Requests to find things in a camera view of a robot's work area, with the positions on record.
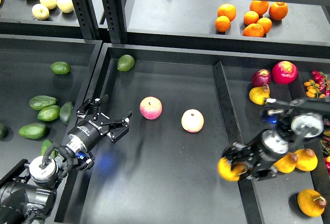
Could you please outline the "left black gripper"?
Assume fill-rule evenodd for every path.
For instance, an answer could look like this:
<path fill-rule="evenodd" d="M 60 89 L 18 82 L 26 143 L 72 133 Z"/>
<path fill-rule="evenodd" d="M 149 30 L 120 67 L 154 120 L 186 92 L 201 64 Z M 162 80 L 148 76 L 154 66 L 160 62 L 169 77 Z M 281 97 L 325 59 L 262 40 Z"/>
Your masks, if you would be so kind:
<path fill-rule="evenodd" d="M 84 120 L 68 132 L 70 141 L 67 147 L 69 149 L 72 151 L 91 151 L 104 136 L 108 136 L 112 143 L 116 143 L 128 133 L 131 111 L 121 119 L 110 119 L 104 113 L 99 112 L 99 107 L 106 103 L 108 98 L 109 96 L 106 94 L 94 100 L 86 99 L 76 110 L 77 117 Z M 90 110 L 92 110 L 92 120 L 85 120 Z M 99 113 L 100 122 L 94 122 L 98 119 Z"/>

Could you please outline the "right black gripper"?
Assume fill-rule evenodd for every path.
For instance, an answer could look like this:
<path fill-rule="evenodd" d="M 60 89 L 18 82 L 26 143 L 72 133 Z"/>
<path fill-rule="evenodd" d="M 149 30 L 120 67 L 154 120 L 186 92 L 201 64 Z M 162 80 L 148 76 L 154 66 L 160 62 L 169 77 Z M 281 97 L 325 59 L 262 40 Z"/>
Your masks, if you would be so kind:
<path fill-rule="evenodd" d="M 222 157 L 230 163 L 231 170 L 239 163 L 245 165 L 246 171 L 239 175 L 239 181 L 262 181 L 277 176 L 278 170 L 273 164 L 284 157 L 288 149 L 288 142 L 277 131 L 263 130 L 247 145 L 239 142 L 229 144 Z"/>

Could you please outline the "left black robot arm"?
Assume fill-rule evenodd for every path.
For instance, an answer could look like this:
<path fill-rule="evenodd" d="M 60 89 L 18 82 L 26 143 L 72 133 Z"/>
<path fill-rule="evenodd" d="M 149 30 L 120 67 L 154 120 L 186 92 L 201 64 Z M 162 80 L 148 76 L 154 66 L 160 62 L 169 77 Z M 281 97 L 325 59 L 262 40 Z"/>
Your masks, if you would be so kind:
<path fill-rule="evenodd" d="M 107 100 L 105 95 L 84 101 L 76 111 L 81 121 L 68 132 L 66 145 L 52 143 L 42 156 L 21 160 L 1 179 L 1 223 L 44 223 L 64 178 L 93 167 L 91 151 L 105 136 L 115 143 L 128 133 L 131 114 L 111 120 L 99 111 Z"/>

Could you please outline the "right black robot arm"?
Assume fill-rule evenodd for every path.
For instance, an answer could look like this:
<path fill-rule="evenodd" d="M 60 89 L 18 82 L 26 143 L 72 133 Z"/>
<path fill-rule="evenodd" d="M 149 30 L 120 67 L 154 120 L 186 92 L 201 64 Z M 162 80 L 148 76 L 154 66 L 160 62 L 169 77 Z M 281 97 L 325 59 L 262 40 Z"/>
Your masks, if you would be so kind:
<path fill-rule="evenodd" d="M 233 142 L 222 157 L 236 172 L 235 181 L 275 177 L 276 162 L 300 145 L 321 137 L 329 129 L 329 98 L 302 98 L 284 102 L 265 98 L 262 122 L 268 127 L 248 144 Z"/>

